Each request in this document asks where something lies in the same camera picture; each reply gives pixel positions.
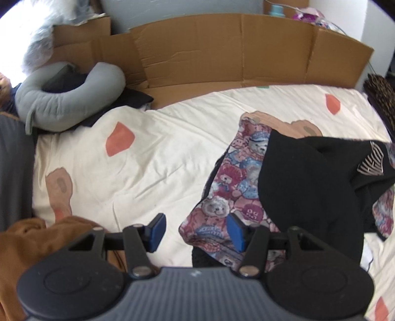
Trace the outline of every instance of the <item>brown blanket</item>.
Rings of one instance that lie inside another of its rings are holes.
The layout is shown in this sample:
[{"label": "brown blanket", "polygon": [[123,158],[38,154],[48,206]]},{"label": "brown blanket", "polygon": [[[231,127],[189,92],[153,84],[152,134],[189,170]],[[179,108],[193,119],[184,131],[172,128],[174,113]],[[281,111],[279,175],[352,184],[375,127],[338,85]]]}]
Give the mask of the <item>brown blanket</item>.
[{"label": "brown blanket", "polygon": [[[33,218],[19,221],[0,233],[0,321],[26,318],[16,294],[23,272],[97,226],[79,217],[67,217],[46,228],[44,220]],[[123,252],[109,252],[107,257],[111,264],[125,270]]]},{"label": "brown blanket", "polygon": [[0,72],[0,109],[3,106],[3,104],[8,103],[10,99],[9,96],[10,90],[11,90],[11,83],[9,79]]}]

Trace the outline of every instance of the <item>bed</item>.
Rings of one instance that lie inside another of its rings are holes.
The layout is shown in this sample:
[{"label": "bed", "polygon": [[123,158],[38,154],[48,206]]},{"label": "bed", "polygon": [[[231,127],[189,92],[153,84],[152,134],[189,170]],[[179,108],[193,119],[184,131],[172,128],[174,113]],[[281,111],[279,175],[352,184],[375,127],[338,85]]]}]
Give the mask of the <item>bed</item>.
[{"label": "bed", "polygon": [[[355,90],[317,85],[262,86],[210,93],[160,110],[119,107],[92,128],[42,135],[34,165],[33,208],[48,225],[69,215],[111,232],[167,215],[157,266],[191,266],[192,247],[178,227],[199,202],[216,160],[233,140],[240,116],[261,111],[278,126],[318,135],[390,142],[366,98]],[[374,321],[395,318],[395,235],[365,235],[375,295]]]}]

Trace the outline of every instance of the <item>black circular pad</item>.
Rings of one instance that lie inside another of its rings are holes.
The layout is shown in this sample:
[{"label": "black circular pad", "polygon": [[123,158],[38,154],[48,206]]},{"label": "black circular pad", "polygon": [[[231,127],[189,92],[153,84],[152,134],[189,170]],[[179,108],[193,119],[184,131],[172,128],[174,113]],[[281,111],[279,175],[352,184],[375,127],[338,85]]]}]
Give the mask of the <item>black circular pad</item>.
[{"label": "black circular pad", "polygon": [[363,315],[373,296],[369,275],[342,255],[302,251],[267,275],[272,298],[286,310],[315,320]]},{"label": "black circular pad", "polygon": [[29,315],[81,320],[108,309],[123,288],[123,274],[94,253],[60,251],[25,272],[17,293]]}]

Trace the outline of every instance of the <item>metal screw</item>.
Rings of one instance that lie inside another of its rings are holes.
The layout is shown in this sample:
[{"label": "metal screw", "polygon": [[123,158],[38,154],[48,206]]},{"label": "metal screw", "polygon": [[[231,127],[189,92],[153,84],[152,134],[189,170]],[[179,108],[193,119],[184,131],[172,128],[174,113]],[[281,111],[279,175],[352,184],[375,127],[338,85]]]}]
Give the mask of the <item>metal screw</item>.
[{"label": "metal screw", "polygon": [[246,265],[239,269],[239,273],[245,277],[253,277],[259,274],[259,269],[253,265]]},{"label": "metal screw", "polygon": [[149,276],[152,273],[152,270],[148,266],[137,266],[132,270],[132,273],[138,278],[143,278],[145,276]]}]

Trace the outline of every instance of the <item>u-shaped pillow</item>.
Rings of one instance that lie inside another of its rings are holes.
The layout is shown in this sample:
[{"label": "u-shaped pillow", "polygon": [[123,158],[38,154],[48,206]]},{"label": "u-shaped pillow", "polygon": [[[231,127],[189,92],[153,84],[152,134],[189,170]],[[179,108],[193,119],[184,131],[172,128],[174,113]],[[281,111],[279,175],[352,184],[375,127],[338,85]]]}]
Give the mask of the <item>u-shaped pillow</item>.
[{"label": "u-shaped pillow", "polygon": [[105,62],[99,62],[80,87],[61,94],[46,93],[42,87],[68,62],[56,62],[34,71],[21,84],[15,95],[15,105],[25,131],[33,127],[61,132],[112,104],[126,86],[123,71]]}]

